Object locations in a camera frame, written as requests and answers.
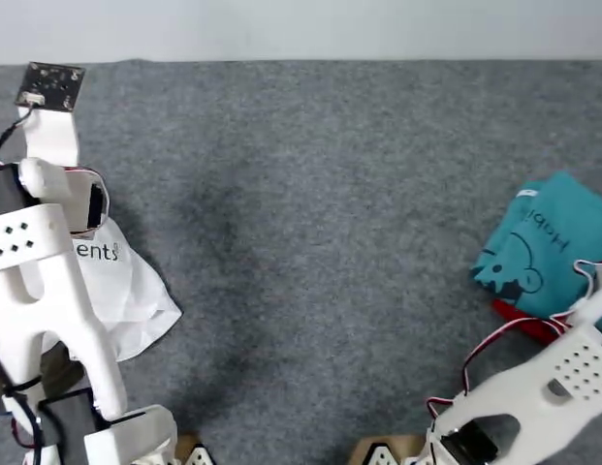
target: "white bracket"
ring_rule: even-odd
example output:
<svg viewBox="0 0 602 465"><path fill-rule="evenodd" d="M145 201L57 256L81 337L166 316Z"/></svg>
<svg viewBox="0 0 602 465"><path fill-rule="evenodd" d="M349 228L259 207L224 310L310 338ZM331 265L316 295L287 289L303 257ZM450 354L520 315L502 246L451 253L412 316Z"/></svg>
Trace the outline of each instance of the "white bracket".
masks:
<svg viewBox="0 0 602 465"><path fill-rule="evenodd" d="M29 108L18 107L24 116ZM27 157L35 157L60 167L79 164L79 139L75 117L69 111L34 109L23 123Z"/></svg>

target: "folded cloth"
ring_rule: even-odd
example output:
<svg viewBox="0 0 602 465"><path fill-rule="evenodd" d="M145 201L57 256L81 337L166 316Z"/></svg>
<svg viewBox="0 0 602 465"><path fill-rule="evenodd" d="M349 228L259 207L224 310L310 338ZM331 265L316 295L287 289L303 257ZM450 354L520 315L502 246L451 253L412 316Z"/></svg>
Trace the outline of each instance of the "folded cloth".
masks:
<svg viewBox="0 0 602 465"><path fill-rule="evenodd" d="M524 184L471 274L504 302L548 318L583 294L578 259L602 261L602 198L560 171Z"/></svg>

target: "white plastic bag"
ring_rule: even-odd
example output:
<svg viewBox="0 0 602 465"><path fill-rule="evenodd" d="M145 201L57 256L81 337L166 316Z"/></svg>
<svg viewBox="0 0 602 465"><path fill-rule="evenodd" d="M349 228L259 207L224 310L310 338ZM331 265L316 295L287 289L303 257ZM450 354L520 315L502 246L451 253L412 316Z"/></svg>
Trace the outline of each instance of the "white plastic bag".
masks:
<svg viewBox="0 0 602 465"><path fill-rule="evenodd" d="M131 249L111 218L92 240L73 242L94 312L109 331L117 361L139 355L180 318L160 276Z"/></svg>

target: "robotic hand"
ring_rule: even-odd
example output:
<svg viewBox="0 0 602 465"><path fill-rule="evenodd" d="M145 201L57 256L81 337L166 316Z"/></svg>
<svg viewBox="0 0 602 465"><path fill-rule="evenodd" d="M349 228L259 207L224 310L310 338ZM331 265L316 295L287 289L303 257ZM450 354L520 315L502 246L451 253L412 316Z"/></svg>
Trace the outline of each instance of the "robotic hand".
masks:
<svg viewBox="0 0 602 465"><path fill-rule="evenodd" d="M602 414L602 333L594 326L601 318L602 289L577 302L573 326L540 354L443 402L451 406L435 418L423 449L414 437L386 437L364 445L363 460L350 463L533 465L546 460ZM503 451L476 422L495 416L510 416L520 426Z"/></svg>
<svg viewBox="0 0 602 465"><path fill-rule="evenodd" d="M0 162L0 376L6 409L33 435L33 465L179 465L172 414L161 406L126 413L112 344L96 318L72 236L92 234L109 211L95 171L77 169L72 111L84 70L32 63L18 92L27 158ZM101 193L106 203L103 209ZM44 334L82 362L91 388L47 399L40 383ZM212 463L196 445L187 463Z"/></svg>

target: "cartoon print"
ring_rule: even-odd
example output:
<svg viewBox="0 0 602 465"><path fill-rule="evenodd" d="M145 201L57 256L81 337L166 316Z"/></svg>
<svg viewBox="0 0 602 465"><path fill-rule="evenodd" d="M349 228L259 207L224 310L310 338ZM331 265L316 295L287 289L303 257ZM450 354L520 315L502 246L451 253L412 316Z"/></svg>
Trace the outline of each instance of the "cartoon print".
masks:
<svg viewBox="0 0 602 465"><path fill-rule="evenodd" d="M511 247L516 250L510 254L509 260L494 263L490 270L474 268L472 273L484 288L498 298L516 305L523 294L535 294L542 289L544 279L533 266L533 254L526 241L516 232L510 232L510 235L516 239L511 241ZM492 250L484 249L482 252L496 257Z"/></svg>

